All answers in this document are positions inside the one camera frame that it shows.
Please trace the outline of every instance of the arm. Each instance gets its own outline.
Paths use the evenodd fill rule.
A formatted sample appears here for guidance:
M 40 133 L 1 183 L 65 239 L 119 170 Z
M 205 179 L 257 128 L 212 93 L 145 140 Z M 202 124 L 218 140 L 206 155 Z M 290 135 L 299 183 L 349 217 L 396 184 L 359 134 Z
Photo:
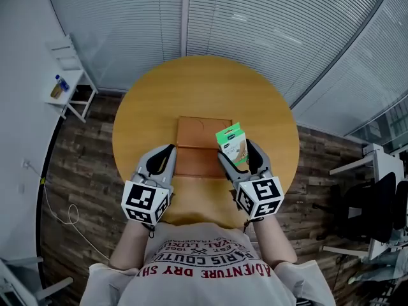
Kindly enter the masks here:
M 119 243 L 110 256 L 109 266 L 117 270 L 141 268 L 147 239 L 149 239 L 148 229 L 140 222 L 129 220 Z
M 269 215 L 262 221 L 253 222 L 253 224 L 265 263 L 275 268 L 280 262 L 297 262 L 296 252 L 274 215 Z

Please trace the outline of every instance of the wall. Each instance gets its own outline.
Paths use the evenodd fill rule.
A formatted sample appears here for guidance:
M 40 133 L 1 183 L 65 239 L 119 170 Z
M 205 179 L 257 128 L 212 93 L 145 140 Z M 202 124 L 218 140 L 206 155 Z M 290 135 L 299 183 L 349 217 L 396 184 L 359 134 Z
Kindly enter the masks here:
M 58 72 L 44 42 L 63 32 L 49 0 L 0 0 L 0 258 L 36 255 L 38 177 L 58 115 L 41 102 Z M 24 185 L 24 192 L 18 187 Z

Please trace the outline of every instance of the white t-shirt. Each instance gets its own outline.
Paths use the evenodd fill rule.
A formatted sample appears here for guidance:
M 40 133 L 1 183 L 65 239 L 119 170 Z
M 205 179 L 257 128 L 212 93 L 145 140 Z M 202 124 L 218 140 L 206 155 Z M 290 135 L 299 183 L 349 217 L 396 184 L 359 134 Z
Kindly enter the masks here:
M 335 305 L 315 261 L 280 263 L 273 271 L 237 229 L 159 223 L 140 270 L 89 268 L 81 305 L 290 306 L 296 298 Z

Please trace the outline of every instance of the wooden floor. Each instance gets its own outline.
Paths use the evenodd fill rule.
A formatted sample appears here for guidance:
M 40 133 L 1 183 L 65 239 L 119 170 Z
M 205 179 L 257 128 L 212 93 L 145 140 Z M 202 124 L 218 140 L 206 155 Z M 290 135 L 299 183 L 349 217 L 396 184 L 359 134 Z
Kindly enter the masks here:
M 47 193 L 53 211 L 68 220 L 70 204 L 77 205 L 80 220 L 77 228 L 105 255 L 111 255 L 124 228 L 126 218 L 120 208 L 123 181 L 116 169 L 112 152 L 112 127 L 120 96 L 98 95 L 92 102 L 87 123 L 69 115 L 59 132 L 47 175 Z M 295 179 L 285 196 L 277 217 L 290 239 L 300 261 L 316 259 L 332 288 L 339 265 L 338 254 L 323 252 L 323 242 L 316 236 L 331 222 L 330 215 L 314 210 L 312 203 L 330 204 L 330 186 L 350 185 L 354 175 L 329 177 L 336 166 L 361 158 L 361 146 L 347 140 L 302 127 L 300 159 Z M 258 247 L 253 231 L 249 236 Z M 341 245 L 336 236 L 324 244 Z M 75 231 L 52 217 L 45 196 L 41 215 L 41 252 L 45 259 L 47 284 L 67 276 L 74 283 L 54 298 L 57 305 L 77 305 L 85 289 L 88 267 L 95 262 L 106 263 Z M 341 266 L 334 289 L 337 305 L 357 305 L 359 285 L 346 281 L 358 268 L 358 259 L 347 257 Z

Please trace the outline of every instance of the black and white marker cube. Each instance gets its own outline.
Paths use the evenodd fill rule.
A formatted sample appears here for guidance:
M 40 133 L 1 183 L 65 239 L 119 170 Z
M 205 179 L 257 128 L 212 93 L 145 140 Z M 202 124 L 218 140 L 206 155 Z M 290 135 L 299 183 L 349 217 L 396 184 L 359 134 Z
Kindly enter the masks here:
M 122 209 L 131 220 L 155 226 L 170 204 L 170 191 L 160 187 L 126 181 Z
M 237 203 L 251 220 L 275 214 L 283 199 L 284 193 L 278 177 L 239 183 Z

